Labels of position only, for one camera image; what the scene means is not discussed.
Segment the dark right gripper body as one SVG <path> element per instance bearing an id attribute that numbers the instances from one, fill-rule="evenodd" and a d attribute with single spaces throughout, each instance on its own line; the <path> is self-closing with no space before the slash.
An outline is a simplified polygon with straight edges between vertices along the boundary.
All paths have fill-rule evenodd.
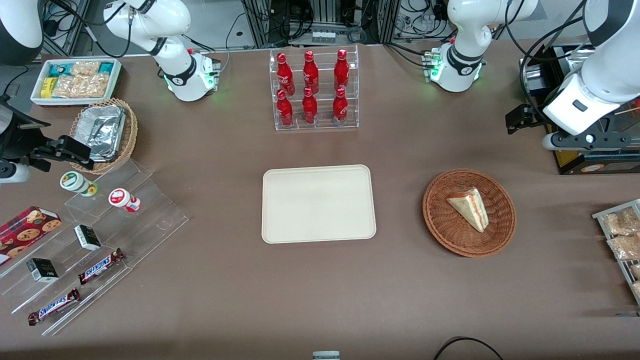
<path id="1" fill-rule="evenodd" d="M 0 106 L 0 155 L 3 160 L 25 157 L 34 149 L 47 144 L 48 138 L 42 134 L 42 128 L 49 127 L 50 123 L 19 111 L 7 100 L 1 100 Z"/>

